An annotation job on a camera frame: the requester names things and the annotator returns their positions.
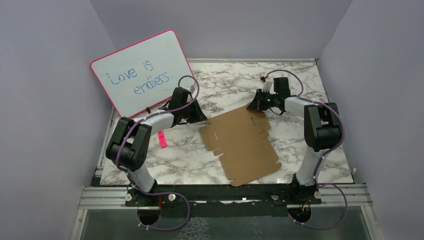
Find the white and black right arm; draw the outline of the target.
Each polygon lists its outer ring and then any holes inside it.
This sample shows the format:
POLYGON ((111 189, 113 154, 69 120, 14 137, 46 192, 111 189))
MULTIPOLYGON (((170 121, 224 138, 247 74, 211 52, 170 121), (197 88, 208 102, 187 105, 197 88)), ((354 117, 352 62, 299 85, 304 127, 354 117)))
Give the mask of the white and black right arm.
POLYGON ((269 81, 261 77, 263 87, 257 89, 247 106, 251 112, 278 108, 281 113, 292 113, 303 118, 303 133, 307 148, 299 170, 294 174, 289 199, 300 204, 318 189, 318 176, 327 155, 344 140, 342 121, 334 102, 323 103, 291 94, 287 77, 269 81))

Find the brown cardboard box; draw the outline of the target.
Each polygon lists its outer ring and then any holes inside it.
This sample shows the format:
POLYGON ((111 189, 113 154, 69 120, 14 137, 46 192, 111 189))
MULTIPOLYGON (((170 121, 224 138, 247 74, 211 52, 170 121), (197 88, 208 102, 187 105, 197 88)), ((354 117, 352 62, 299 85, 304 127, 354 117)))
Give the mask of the brown cardboard box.
POLYGON ((199 132, 207 150, 219 157, 230 185, 239 187, 281 168, 268 140, 270 128, 264 112, 242 106, 208 119, 199 132))

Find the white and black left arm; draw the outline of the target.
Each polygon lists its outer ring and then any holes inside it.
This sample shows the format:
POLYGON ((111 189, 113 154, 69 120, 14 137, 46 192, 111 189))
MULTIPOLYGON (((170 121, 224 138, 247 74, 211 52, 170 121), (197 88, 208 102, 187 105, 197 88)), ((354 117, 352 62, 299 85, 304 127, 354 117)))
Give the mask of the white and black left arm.
POLYGON ((157 182, 145 165, 151 136, 177 125, 206 120, 192 92, 177 87, 168 103, 156 112, 138 120, 121 117, 106 147, 105 156, 125 172, 130 184, 138 191, 138 199, 144 205, 152 205, 157 200, 157 182))

